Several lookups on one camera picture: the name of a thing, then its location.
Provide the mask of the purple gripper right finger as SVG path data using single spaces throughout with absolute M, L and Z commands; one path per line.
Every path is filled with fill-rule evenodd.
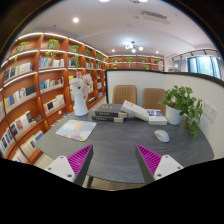
M 136 145 L 135 154 L 146 184 L 183 169 L 170 155 L 161 156 L 139 144 Z

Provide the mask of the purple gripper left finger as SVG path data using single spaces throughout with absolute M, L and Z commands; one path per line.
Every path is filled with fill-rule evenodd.
M 46 171 L 82 186 L 93 156 L 93 145 L 88 145 L 68 157 L 60 155 Z

